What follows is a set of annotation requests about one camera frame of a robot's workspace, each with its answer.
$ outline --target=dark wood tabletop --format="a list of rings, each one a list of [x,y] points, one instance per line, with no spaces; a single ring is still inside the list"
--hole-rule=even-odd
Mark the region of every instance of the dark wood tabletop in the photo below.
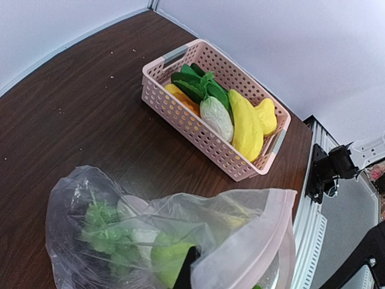
[[[142,67],[193,39],[148,11],[58,54],[0,99],[1,289],[55,288],[46,208],[76,166],[99,167],[144,199],[301,191],[311,131],[295,115],[269,173],[237,183],[141,101]]]

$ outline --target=black mount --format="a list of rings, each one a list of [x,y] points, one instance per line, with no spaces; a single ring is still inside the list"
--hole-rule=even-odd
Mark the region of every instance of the black mount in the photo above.
[[[324,192],[331,190],[337,179],[352,179],[359,170],[350,158],[348,146],[338,146],[327,154],[318,144],[313,147],[306,194],[321,204]]]

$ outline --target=white wall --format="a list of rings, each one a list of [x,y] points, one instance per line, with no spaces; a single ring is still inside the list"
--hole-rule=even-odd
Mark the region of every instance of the white wall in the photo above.
[[[148,0],[0,0],[0,96],[52,52]]]
[[[385,1],[161,0],[341,143],[385,129]]]

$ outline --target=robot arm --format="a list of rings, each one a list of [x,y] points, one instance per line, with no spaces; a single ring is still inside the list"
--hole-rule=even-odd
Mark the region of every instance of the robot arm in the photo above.
[[[385,158],[385,135],[338,146],[328,154],[315,144],[307,183],[307,195],[321,204],[324,192],[337,193],[338,179],[357,177],[365,167]]]
[[[353,164],[359,171],[385,158],[384,135],[378,138],[357,140],[348,146]]]

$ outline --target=ziplock bag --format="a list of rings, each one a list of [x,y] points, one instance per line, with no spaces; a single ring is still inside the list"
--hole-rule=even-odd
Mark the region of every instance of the ziplock bag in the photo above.
[[[46,248],[56,286],[173,288],[197,246],[193,288],[290,288],[294,198],[294,191],[268,189],[147,202],[99,169],[78,167],[59,180],[48,203]]]

